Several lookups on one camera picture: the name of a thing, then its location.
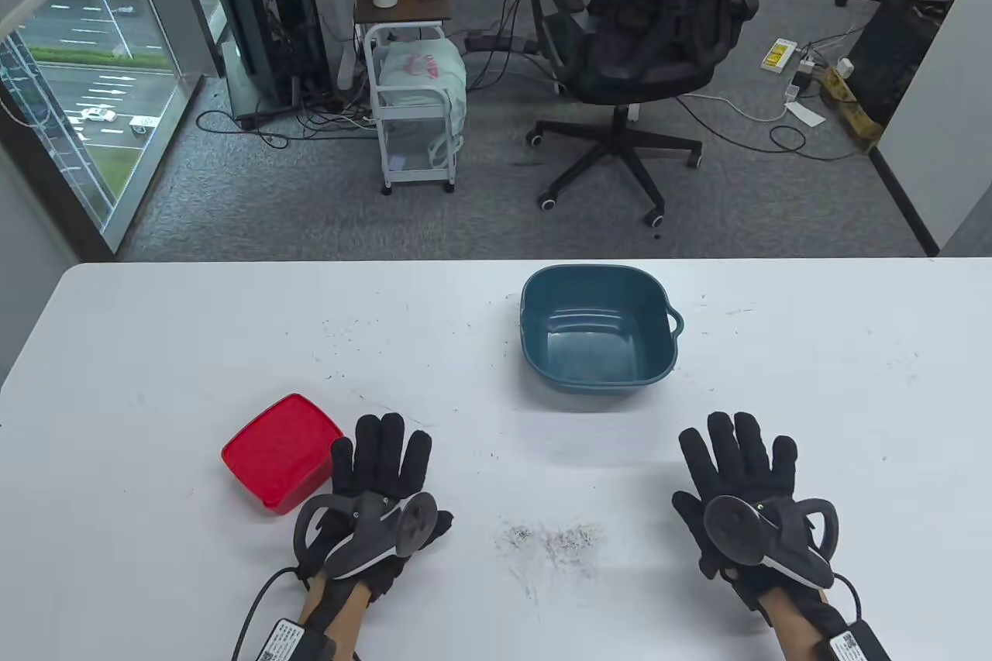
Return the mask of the person's left hand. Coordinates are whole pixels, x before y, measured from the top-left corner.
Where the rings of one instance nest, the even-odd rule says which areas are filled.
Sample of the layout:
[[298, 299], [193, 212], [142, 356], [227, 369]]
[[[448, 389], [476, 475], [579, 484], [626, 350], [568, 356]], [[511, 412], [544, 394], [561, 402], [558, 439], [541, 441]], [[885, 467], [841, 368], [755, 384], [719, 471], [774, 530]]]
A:
[[[407, 437], [405, 429], [404, 418], [396, 412], [360, 417], [354, 438], [342, 437], [332, 444], [332, 494], [354, 498], [373, 492], [379, 498], [401, 501], [419, 492], [432, 438], [422, 430]], [[315, 540], [309, 545], [294, 541], [295, 576], [305, 584], [315, 582], [332, 548], [354, 533], [354, 524], [352, 515], [332, 509], [323, 512]]]

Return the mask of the person's right hand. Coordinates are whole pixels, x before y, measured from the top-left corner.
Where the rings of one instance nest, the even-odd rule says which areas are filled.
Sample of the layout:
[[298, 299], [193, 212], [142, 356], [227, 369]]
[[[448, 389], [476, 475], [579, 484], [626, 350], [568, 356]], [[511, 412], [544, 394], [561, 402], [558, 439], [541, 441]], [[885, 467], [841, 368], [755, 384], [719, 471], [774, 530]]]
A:
[[737, 497], [756, 503], [773, 497], [793, 497], [796, 483], [796, 442], [778, 436], [772, 451], [766, 451], [757, 420], [750, 413], [730, 417], [715, 411], [706, 421], [710, 441], [696, 428], [679, 435], [688, 472], [697, 494], [674, 492], [673, 508], [690, 530], [701, 555], [699, 570], [705, 579], [722, 577], [730, 583], [750, 611], [772, 590], [782, 589], [798, 611], [822, 634], [839, 632], [844, 625], [840, 613], [826, 604], [818, 590], [807, 587], [769, 566], [737, 564], [720, 552], [704, 527], [704, 510], [717, 497]]

